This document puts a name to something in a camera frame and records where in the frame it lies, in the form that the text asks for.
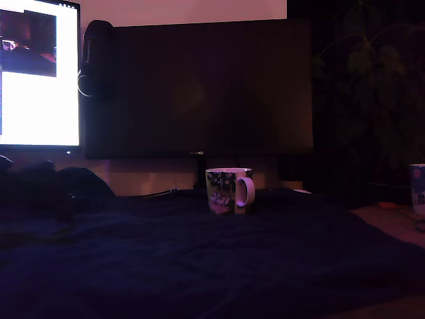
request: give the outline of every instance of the black monitor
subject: black monitor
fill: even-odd
[[[311,151],[308,21],[116,27],[110,49],[116,93],[83,103],[88,158]]]
[[[0,1],[0,149],[78,147],[80,5]]]

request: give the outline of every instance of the dark blue blanket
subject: dark blue blanket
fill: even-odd
[[[278,190],[219,217],[206,198],[2,210],[0,318],[311,318],[424,293],[424,251],[344,209]]]

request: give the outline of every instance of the white wall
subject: white wall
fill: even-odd
[[[82,29],[99,19],[112,25],[162,25],[286,18],[286,0],[80,0]]]
[[[106,20],[114,26],[160,25],[286,18],[286,0],[80,0],[82,32],[90,21]],[[20,168],[52,160],[57,169],[87,167],[108,182],[116,195],[141,195],[173,187],[192,188],[193,159],[88,161],[82,154],[65,152],[1,152]],[[233,166],[233,158],[211,159],[209,167]],[[241,165],[254,169],[257,188],[275,187],[276,159],[243,158]]]

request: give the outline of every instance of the glowing monitor screen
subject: glowing monitor screen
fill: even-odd
[[[0,0],[0,144],[79,145],[79,10]]]

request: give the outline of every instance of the mug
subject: mug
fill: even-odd
[[[419,215],[425,215],[425,164],[410,166],[410,180],[413,210]]]
[[[217,215],[245,214],[254,202],[250,168],[214,168],[205,171],[210,211]]]

